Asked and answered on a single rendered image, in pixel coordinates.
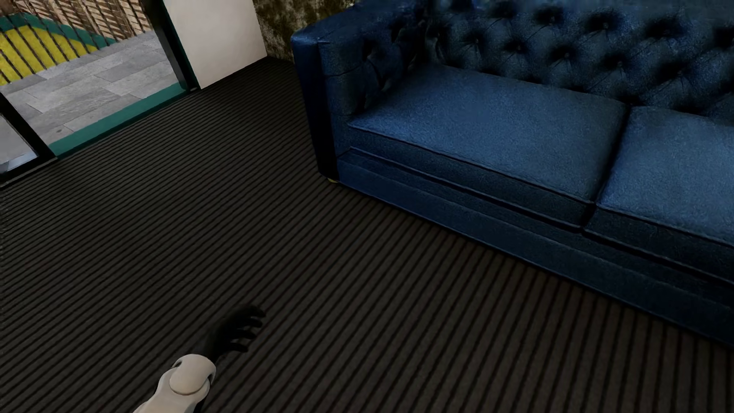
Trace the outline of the blue tufted sofa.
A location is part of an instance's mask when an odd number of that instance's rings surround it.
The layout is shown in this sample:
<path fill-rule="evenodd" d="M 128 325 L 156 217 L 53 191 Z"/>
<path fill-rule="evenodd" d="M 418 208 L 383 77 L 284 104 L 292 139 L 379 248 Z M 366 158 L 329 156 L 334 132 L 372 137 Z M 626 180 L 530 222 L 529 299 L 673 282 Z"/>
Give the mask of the blue tufted sofa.
<path fill-rule="evenodd" d="M 734 124 L 734 0 L 361 0 L 291 37 L 328 179 L 734 347 L 734 285 L 585 230 L 633 109 Z M 346 124 L 427 65 L 570 89 L 628 111 L 584 224 L 351 148 Z"/>

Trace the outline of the blue sofa seat cushion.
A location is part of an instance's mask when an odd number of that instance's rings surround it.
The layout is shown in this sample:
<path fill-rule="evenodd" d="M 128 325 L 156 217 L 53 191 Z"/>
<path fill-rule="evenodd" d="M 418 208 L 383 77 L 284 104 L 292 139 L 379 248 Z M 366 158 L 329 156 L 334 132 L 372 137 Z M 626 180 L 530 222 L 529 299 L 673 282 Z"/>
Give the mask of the blue sofa seat cushion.
<path fill-rule="evenodd" d="M 350 147 L 579 228 L 628 108 L 589 93 L 427 65 L 346 124 Z"/>
<path fill-rule="evenodd" d="M 734 124 L 632 110 L 585 230 L 734 285 Z"/>

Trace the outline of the black sliding door frame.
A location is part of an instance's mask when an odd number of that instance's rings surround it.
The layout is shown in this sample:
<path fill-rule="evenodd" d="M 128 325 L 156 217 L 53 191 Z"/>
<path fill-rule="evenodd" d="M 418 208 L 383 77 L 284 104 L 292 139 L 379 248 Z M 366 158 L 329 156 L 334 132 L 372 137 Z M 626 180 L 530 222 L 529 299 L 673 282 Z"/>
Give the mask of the black sliding door frame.
<path fill-rule="evenodd" d="M 196 89 L 163 0 L 0 0 L 0 188 Z"/>

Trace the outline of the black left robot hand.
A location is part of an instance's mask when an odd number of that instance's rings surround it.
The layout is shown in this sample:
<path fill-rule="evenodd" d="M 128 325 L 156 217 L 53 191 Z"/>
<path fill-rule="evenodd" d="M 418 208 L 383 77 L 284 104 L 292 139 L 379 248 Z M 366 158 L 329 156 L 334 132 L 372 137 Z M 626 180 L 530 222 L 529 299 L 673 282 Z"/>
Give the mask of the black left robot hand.
<path fill-rule="evenodd" d="M 225 353 L 248 352 L 249 348 L 240 342 L 256 338 L 252 329 L 261 328 L 265 316 L 266 313 L 255 305 L 245 305 L 229 312 L 206 331 L 194 353 L 216 363 Z"/>

